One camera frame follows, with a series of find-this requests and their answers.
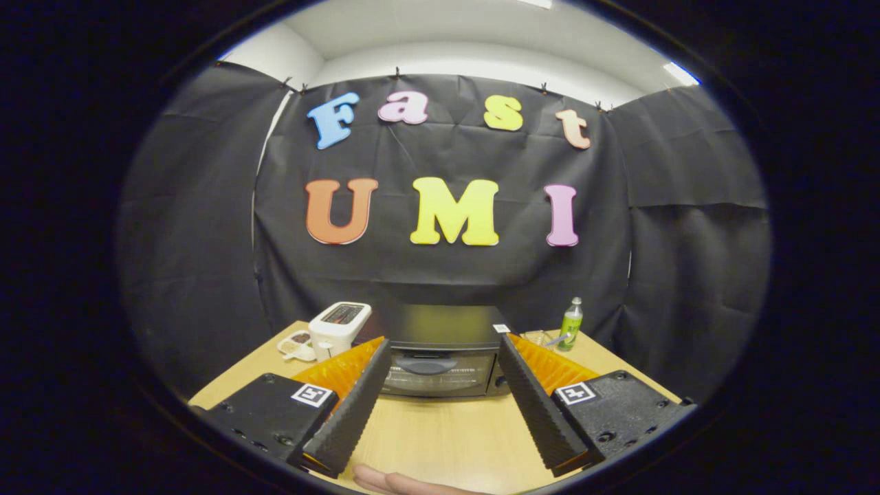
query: human hand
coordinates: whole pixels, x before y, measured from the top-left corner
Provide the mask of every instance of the human hand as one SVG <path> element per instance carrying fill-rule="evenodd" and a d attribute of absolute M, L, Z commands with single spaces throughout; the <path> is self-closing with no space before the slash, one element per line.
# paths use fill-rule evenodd
<path fill-rule="evenodd" d="M 356 465 L 354 472 L 358 486 L 385 495 L 488 495 L 445 484 L 425 483 L 400 473 L 383 473 L 363 464 Z"/>

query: letter m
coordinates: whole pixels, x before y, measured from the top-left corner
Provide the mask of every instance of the letter m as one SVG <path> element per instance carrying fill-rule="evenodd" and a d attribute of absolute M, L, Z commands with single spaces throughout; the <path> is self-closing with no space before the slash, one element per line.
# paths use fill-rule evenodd
<path fill-rule="evenodd" d="M 498 184 L 492 181 L 471 181 L 457 202 L 446 182 L 438 177 L 421 177 L 413 181 L 419 191 L 419 224 L 409 239 L 415 244 L 437 244 L 440 234 L 434 230 L 434 219 L 440 224 L 450 244 L 467 222 L 461 240 L 469 246 L 494 246 L 498 234 L 493 224 L 493 201 Z"/>

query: screw hole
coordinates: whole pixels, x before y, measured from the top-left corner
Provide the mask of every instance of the screw hole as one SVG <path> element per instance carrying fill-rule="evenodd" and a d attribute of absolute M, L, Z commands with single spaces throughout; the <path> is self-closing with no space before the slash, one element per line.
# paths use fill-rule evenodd
<path fill-rule="evenodd" d="M 275 441 L 282 445 L 293 447 L 293 439 L 291 437 L 285 437 L 284 435 L 275 435 Z"/>
<path fill-rule="evenodd" d="M 596 441 L 599 443 L 606 443 L 614 440 L 614 437 L 616 436 L 617 434 L 615 434 L 614 432 L 602 432 L 599 434 L 598 438 L 596 438 Z"/>

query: wooden table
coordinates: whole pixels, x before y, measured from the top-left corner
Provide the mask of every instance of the wooden table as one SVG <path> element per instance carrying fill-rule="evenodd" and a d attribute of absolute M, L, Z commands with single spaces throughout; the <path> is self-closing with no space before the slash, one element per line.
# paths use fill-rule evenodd
<path fill-rule="evenodd" d="M 294 322 L 210 382 L 189 403 L 209 409 L 264 373 L 292 377 L 312 366 L 314 363 L 296 359 L 285 362 L 275 347 L 284 337 L 307 327 L 305 321 Z M 558 330 L 547 333 L 557 336 Z M 574 349 L 561 354 L 599 374 L 627 370 L 670 400 L 680 402 L 584 334 L 578 336 Z M 335 480 L 312 474 L 352 490 L 374 493 L 355 484 L 352 468 L 359 463 L 426 482 L 499 495 L 538 488 L 580 472 L 554 478 L 544 468 L 510 394 L 476 399 L 380 395 L 346 470 Z"/>

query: black toaster oven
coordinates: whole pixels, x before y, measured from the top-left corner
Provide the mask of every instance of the black toaster oven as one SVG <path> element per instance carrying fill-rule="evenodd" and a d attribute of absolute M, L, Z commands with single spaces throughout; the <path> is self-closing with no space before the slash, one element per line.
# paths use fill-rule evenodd
<path fill-rule="evenodd" d="M 510 392 L 498 366 L 507 328 L 492 306 L 399 305 L 375 307 L 353 344 L 390 340 L 391 369 L 382 394 L 477 397 Z"/>

